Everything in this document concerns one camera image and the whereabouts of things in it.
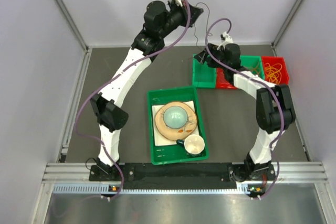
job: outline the plastic container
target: plastic container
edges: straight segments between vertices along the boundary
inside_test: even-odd
[[[265,79],[263,63],[261,61],[260,56],[241,55],[240,60],[242,62],[241,63],[242,66],[251,70],[252,73],[258,74],[259,77],[261,77],[262,79]],[[225,80],[224,72],[220,68],[217,69],[216,88],[217,89],[237,89],[234,86],[232,86],[230,83],[228,83],[227,80]]]
[[[288,84],[289,83],[289,75],[287,72],[285,60],[282,57],[270,57],[270,56],[262,56],[262,67],[264,68],[265,80],[272,82],[274,84]],[[275,78],[270,78],[269,71],[267,67],[274,67],[275,69],[280,69],[278,75],[274,76]]]
[[[159,89],[149,91],[147,94],[148,115],[149,115],[149,131],[150,131],[150,146],[151,158],[153,165],[173,164],[180,162],[199,161],[209,157],[205,131],[203,127],[202,115],[199,110],[199,103],[197,98],[196,88],[193,86],[173,88],[173,89]],[[193,101],[195,106],[195,113],[197,115],[197,126],[199,135],[204,139],[205,148],[199,156],[192,157],[187,151],[178,145],[169,146],[155,146],[154,131],[153,131],[153,105],[164,105],[169,102],[187,102]]]
[[[193,86],[196,88],[216,87],[216,69],[209,68],[207,64],[201,64],[193,59]]]

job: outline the black mug handle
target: black mug handle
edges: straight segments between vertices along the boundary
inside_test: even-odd
[[[182,146],[184,148],[184,140],[178,139],[176,140],[177,145]]]

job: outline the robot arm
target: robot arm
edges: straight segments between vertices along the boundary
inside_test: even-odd
[[[120,76],[90,100],[99,123],[101,140],[114,161],[119,160],[120,132],[128,119],[128,114],[121,109],[124,98],[141,72],[155,60],[156,56],[138,62],[126,72],[123,70],[132,62],[161,50],[164,47],[164,38],[178,26],[186,27],[186,2],[184,0],[168,0],[168,6],[170,11],[161,1],[153,1],[147,6],[143,28],[136,36],[123,64],[114,75],[114,77]],[[191,27],[203,9],[191,5],[189,7],[191,10],[189,27]],[[113,165],[105,154],[103,146],[100,148],[98,162],[101,167],[107,169]]]
[[[271,163],[271,152],[275,148],[277,141],[273,143],[271,148],[270,144],[279,134],[281,126],[279,110],[274,106],[274,101],[269,91],[265,86],[252,81],[252,79],[266,84],[276,94],[284,115],[284,131],[295,121],[296,115],[289,87],[287,85],[275,85],[267,82],[251,73],[248,69],[242,67],[239,46],[234,44],[232,38],[226,33],[221,35],[221,39],[222,42],[219,46],[208,44],[212,55],[225,65],[245,74],[248,78],[241,74],[234,73],[218,64],[208,55],[206,49],[196,55],[195,59],[200,63],[207,63],[209,67],[222,68],[225,79],[230,84],[244,90],[256,99],[256,118],[259,125],[259,132],[255,145],[248,152],[247,157],[244,160],[245,170],[235,176],[235,179],[241,182],[246,180],[249,176],[258,176],[267,171]]]

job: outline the red object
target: red object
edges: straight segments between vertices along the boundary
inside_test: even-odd
[[[261,61],[263,62],[262,67],[264,68],[264,74],[265,74],[265,80],[266,81],[269,81],[269,78],[268,78],[268,75],[267,75],[267,71],[265,70],[265,67],[267,67],[268,64],[269,64],[271,67],[279,69],[278,66],[279,66],[279,64],[281,64],[282,69],[280,70],[281,79],[279,80],[279,84],[288,84],[289,83],[289,75],[288,75],[285,60],[283,59],[283,57],[262,56]]]
[[[237,89],[225,80],[224,72],[221,68],[217,68],[216,88],[217,89]]]

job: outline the cup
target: cup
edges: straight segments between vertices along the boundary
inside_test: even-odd
[[[189,135],[185,140],[178,139],[176,143],[185,148],[192,156],[199,155],[205,148],[205,143],[200,135]]]

